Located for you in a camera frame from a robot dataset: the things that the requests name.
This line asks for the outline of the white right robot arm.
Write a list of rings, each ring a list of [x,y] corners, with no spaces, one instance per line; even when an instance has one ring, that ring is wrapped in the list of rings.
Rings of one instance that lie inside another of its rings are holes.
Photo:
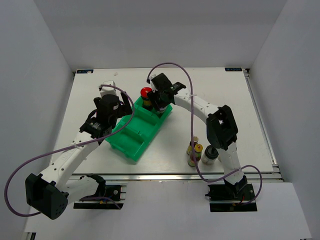
[[[226,195],[233,200],[242,196],[247,178],[241,170],[237,153],[238,127],[231,108],[201,99],[184,84],[171,83],[163,73],[147,79],[146,82],[152,89],[147,96],[157,111],[174,104],[193,113],[205,123],[207,140],[210,146],[217,150],[226,176]]]

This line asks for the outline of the red cap sauce bottle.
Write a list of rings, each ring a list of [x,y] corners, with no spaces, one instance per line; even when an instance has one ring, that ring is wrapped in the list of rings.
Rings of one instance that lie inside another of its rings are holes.
[[[140,90],[140,96],[142,99],[142,107],[148,111],[151,111],[153,109],[152,103],[148,97],[148,93],[152,91],[152,88],[150,87],[143,87]]]

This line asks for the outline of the black lid spice jar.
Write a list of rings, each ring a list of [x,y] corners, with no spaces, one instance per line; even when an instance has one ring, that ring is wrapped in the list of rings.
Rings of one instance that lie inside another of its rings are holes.
[[[213,145],[209,145],[206,147],[201,161],[203,164],[210,166],[214,164],[218,156],[219,153],[217,149]]]

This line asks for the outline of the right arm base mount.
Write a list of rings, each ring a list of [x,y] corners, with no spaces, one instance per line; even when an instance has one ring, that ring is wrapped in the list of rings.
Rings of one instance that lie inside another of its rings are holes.
[[[252,184],[247,184],[238,195],[224,184],[208,185],[208,193],[204,195],[209,200],[211,213],[240,213],[257,212],[256,201],[251,201],[254,196]]]

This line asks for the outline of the silver lid glass jar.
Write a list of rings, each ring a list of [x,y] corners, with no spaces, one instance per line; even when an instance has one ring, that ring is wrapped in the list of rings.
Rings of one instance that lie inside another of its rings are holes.
[[[169,107],[169,106],[161,107],[161,108],[157,111],[157,116],[158,116],[160,119],[163,118],[163,116],[167,116],[167,114],[169,113],[168,107]]]

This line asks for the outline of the green label sauce bottle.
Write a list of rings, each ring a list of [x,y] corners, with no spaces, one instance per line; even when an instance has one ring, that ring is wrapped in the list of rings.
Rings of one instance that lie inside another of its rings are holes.
[[[201,160],[203,146],[199,143],[195,144],[193,147],[190,145],[187,149],[187,154],[189,159],[187,161],[188,165],[194,167],[197,162]]]

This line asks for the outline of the yellow label brown bottle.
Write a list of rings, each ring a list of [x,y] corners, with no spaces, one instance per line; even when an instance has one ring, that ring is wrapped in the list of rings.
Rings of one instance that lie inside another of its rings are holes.
[[[197,136],[193,137],[193,140],[189,142],[189,145],[187,147],[186,153],[187,155],[190,155],[195,145],[199,142],[199,138]]]

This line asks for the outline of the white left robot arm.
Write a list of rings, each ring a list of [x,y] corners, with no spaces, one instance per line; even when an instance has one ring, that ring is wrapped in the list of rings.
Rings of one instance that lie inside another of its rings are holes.
[[[27,203],[51,220],[57,219],[68,204],[80,201],[111,201],[106,195],[106,181],[97,174],[86,174],[75,183],[70,176],[87,156],[108,137],[115,135],[117,120],[133,116],[135,106],[126,92],[121,96],[105,94],[94,100],[92,111],[80,127],[72,144],[62,149],[53,165],[38,175],[31,173],[25,180]]]

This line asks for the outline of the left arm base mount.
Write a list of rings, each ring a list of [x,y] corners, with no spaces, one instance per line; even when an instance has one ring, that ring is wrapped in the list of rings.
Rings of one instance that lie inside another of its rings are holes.
[[[126,186],[106,184],[106,180],[96,174],[87,174],[98,186],[94,194],[85,196],[73,204],[78,210],[121,210],[126,199]]]

